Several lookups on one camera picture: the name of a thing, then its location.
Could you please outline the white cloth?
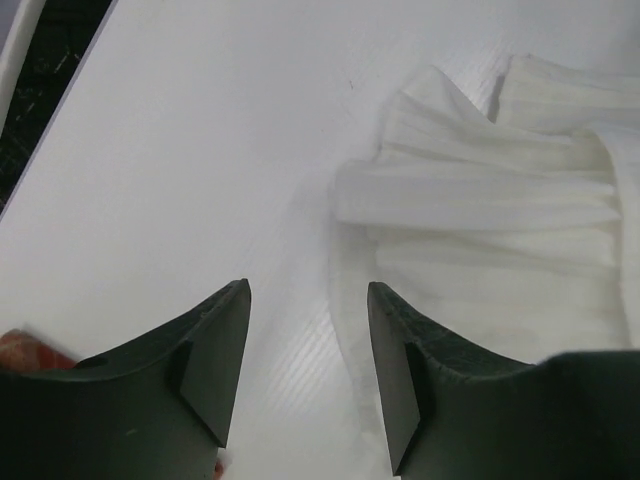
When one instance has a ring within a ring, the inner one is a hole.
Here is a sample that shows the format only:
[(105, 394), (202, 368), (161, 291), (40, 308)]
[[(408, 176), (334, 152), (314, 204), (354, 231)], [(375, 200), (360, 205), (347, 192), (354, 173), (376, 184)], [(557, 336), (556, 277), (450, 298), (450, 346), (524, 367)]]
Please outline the white cloth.
[(639, 354), (639, 80), (515, 56), (489, 118), (439, 69), (334, 177), (329, 298), (365, 458), (392, 475), (368, 288), (501, 356)]

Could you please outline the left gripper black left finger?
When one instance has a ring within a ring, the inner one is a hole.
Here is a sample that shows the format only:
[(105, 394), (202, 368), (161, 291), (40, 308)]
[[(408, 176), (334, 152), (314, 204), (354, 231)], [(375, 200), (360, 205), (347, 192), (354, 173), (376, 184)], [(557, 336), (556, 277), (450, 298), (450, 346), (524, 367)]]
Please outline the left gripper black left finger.
[(5, 479), (211, 479), (251, 311), (236, 280), (70, 369), (1, 373)]

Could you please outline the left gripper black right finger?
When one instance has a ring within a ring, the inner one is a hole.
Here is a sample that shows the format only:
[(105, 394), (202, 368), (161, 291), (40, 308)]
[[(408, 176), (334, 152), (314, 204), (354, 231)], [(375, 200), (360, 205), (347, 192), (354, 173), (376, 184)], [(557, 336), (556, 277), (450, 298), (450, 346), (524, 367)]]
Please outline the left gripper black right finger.
[(489, 351), (368, 288), (391, 469), (403, 479), (635, 479), (639, 354), (537, 364)]

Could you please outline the red checked skirt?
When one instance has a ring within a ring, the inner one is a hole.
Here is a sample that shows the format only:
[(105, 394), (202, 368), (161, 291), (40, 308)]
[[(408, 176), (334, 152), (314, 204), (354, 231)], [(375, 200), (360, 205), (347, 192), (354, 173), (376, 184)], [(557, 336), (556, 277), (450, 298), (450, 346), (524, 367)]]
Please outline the red checked skirt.
[(13, 329), (1, 335), (0, 365), (2, 371), (33, 373), (71, 369), (77, 361), (37, 337)]

